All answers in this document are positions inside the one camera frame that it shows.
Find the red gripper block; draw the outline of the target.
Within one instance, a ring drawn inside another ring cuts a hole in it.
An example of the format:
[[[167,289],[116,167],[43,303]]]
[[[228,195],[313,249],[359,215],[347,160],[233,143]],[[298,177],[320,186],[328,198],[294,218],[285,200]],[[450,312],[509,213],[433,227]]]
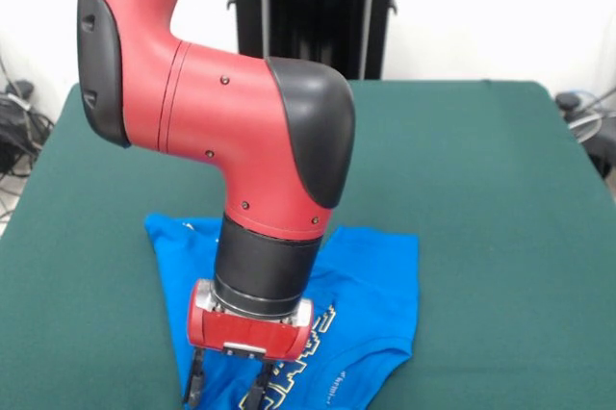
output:
[[[294,361],[306,347],[314,320],[314,304],[303,298],[281,320],[258,320],[235,313],[218,302],[213,282],[199,279],[192,288],[187,314],[187,336],[195,346],[183,396],[185,406],[198,406],[204,389],[205,350],[264,361],[244,401],[245,410],[262,407],[276,361]]]

